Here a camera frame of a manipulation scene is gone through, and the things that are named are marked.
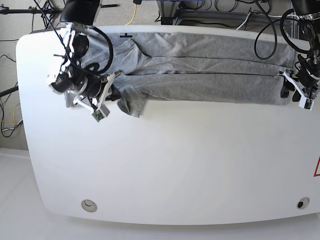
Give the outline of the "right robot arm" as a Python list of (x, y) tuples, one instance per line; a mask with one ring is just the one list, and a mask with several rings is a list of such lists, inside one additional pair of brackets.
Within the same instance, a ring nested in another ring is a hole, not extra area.
[[(98, 11), (102, 4), (100, 0), (68, 0), (61, 12), (59, 22), (70, 30), (67, 40), (55, 31), (65, 54), (59, 73), (49, 86), (57, 93), (64, 94), (74, 91), (77, 96), (83, 96), (90, 104), (93, 99), (100, 100), (102, 88), (109, 82), (103, 74), (109, 70), (114, 58), (114, 48), (110, 38), (94, 26)], [(106, 43), (108, 53), (107, 63), (101, 68), (97, 62), (82, 66), (82, 58), (87, 54), (90, 41), (87, 30), (99, 34)]]

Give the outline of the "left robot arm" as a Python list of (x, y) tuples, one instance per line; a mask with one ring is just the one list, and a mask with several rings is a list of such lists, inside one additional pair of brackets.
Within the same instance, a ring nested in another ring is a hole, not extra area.
[[(257, 42), (263, 30), (258, 33), (254, 42), (256, 57), (260, 60), (268, 60), (276, 53), (278, 37), (275, 23), (279, 23), (283, 39), (297, 53), (297, 62), (294, 63), (297, 73), (281, 71), (280, 76), (283, 77), (283, 81), (280, 82), (280, 92), (272, 88), (273, 84), (264, 86), (262, 89), (266, 90), (266, 93), (260, 102), (268, 105), (281, 105), (281, 101), (287, 99), (290, 91), (293, 91), (292, 101), (302, 103), (303, 108), (310, 110), (311, 104), (320, 93), (320, 2), (318, 0), (292, 0), (293, 8), (288, 9), (276, 20), (272, 20), (257, 0), (254, 3), (268, 20), (268, 25), (264, 29), (272, 27), (274, 35), (272, 53), (267, 57), (261, 57), (257, 52)], [(291, 41), (284, 28), (285, 21), (293, 21), (293, 25), (297, 26), (295, 33), (299, 34), (301, 40), (309, 42), (309, 49), (302, 49)]]

